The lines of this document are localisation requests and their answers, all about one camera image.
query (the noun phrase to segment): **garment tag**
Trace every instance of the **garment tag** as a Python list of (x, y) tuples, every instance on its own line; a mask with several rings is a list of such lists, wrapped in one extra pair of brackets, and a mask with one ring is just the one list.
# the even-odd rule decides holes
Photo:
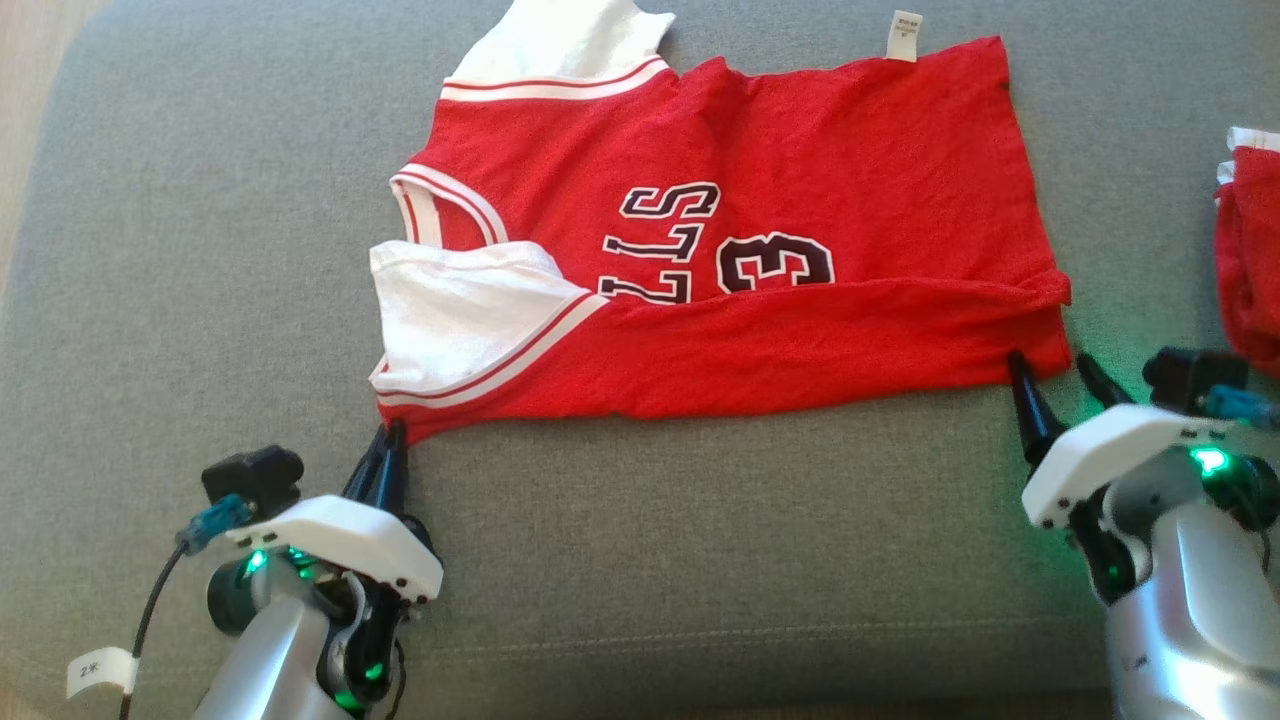
[(138, 661), (129, 651), (104, 647), (87, 652), (67, 666), (67, 698), (93, 685), (111, 683), (120, 685), (124, 694), (133, 694), (133, 680), (138, 676)]
[(893, 10), (893, 24), (888, 28), (888, 54), (890, 60), (915, 61), (915, 37), (920, 35), (923, 15)]

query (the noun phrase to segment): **blue connector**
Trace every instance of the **blue connector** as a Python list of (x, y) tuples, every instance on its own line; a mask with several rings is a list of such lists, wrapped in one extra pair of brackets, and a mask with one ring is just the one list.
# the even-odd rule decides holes
[(1204, 414), (1221, 420), (1243, 420), (1262, 430), (1280, 430), (1280, 407), (1261, 395), (1229, 386), (1210, 388)]
[(218, 536), (248, 524), (250, 515), (248, 506), (238, 495), (228, 495), (192, 518), (174, 541), (179, 547), (186, 543), (183, 552), (191, 557), (209, 547)]

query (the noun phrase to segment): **gray fabric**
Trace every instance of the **gray fabric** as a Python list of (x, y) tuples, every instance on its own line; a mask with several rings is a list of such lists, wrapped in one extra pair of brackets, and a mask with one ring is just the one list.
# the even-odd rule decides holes
[[(676, 68), (745, 72), (878, 55), (896, 5), (643, 4), (677, 13)], [(108, 692), (61, 702), (65, 662), (129, 643), (201, 468), (279, 442), (307, 492), (346, 478), (375, 423), (365, 252), (401, 234), (385, 181), (503, 5), (122, 0), (73, 46), (0, 336), (3, 670), (51, 714), (110, 714)], [(1074, 338), (1133, 380), (1160, 345), (1221, 343), (1213, 168), (1229, 124), (1280, 128), (1280, 8), (911, 9), (923, 51), (1007, 42)], [(1050, 391), (1092, 411), (1074, 379)], [(504, 423), (420, 446), (412, 471), (447, 582), (406, 637), (406, 717), (1105, 682), (1080, 562), (1021, 516), (1000, 388)], [(161, 600), (137, 717), (184, 716), (225, 656), (202, 585), (227, 555), (207, 555)]]

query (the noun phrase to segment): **folded red garment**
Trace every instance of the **folded red garment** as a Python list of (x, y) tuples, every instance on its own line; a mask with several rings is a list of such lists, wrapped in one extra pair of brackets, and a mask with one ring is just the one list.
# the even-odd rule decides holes
[(1231, 128), (1219, 167), (1216, 249), (1231, 347), (1280, 378), (1280, 133)]

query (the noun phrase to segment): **red fabric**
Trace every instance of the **red fabric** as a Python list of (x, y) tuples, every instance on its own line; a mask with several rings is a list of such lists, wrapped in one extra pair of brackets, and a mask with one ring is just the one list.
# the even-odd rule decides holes
[[(498, 391), (384, 406), (413, 439), (498, 418), (745, 415), (1000, 383), (1014, 348), (1041, 374), (1070, 363), (1070, 283), (995, 37), (914, 64), (746, 77), (714, 59), (595, 100), (442, 100), (412, 161), (486, 199), (511, 240), (540, 243), (568, 281), (682, 301), (620, 292)], [(689, 183), (718, 187), (709, 217), (696, 195), (667, 218), (623, 217), (632, 191), (653, 188), (640, 193), (653, 208)], [(447, 249), (484, 245), (470, 214), (436, 208)], [(686, 261), (603, 250), (690, 234)], [(769, 245), (731, 242), (755, 236)], [(748, 256), (735, 264), (722, 246)], [(753, 250), (785, 272), (762, 277), (771, 259)], [(687, 296), (663, 272), (689, 273)]]
[(1236, 147), (1234, 159), (1217, 195), (1222, 323), (1236, 352), (1280, 378), (1280, 152)]

